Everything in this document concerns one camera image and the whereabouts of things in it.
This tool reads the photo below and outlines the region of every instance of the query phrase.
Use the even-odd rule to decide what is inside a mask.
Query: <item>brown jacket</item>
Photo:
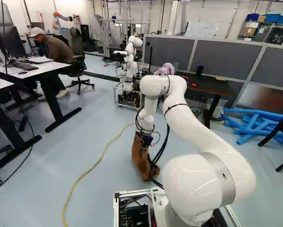
[[[74,53],[71,48],[58,38],[47,35],[43,44],[46,47],[47,58],[66,64],[72,64],[76,61],[75,59],[72,59]]]

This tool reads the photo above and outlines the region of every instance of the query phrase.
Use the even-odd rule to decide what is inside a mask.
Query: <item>white cap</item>
[[[45,34],[45,31],[42,30],[40,27],[34,27],[31,29],[31,34],[29,35],[29,37],[35,37],[38,34]]]

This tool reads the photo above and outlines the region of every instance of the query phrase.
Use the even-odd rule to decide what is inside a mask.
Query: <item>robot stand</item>
[[[126,199],[127,201],[130,200],[135,201],[136,198],[142,199],[147,196],[151,198],[151,204],[148,206],[149,227],[154,226],[154,223],[151,219],[151,211],[154,211],[155,222],[156,222],[155,226],[157,227],[190,227],[176,215],[176,213],[169,205],[169,200],[166,197],[165,191],[158,187],[154,187],[152,189],[138,190],[138,191],[115,192],[113,198],[114,227],[122,227],[124,225],[122,220],[123,216],[120,212],[121,210],[120,200]],[[233,226],[241,227],[230,206],[225,206],[224,208],[227,214],[229,215]],[[227,227],[227,224],[221,212],[219,210],[215,210],[215,211],[214,211],[215,217],[212,219],[212,221],[208,221],[205,224],[203,224],[202,225],[203,227],[213,227],[214,223],[216,222],[220,225],[220,227]]]

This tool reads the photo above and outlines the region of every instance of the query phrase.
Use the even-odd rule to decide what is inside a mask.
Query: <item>brown paper bag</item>
[[[141,142],[140,132],[135,133],[134,142],[132,146],[132,159],[135,163],[137,170],[143,181],[151,181],[150,170],[151,170],[151,160],[149,159],[148,148],[143,147]],[[160,167],[154,165],[152,167],[152,176],[157,177],[160,173]]]

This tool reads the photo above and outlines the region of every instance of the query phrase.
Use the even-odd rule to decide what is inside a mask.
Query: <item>pink object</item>
[[[41,22],[43,22],[43,13],[40,12]]]
[[[174,75],[175,68],[171,63],[165,63],[154,75]]]

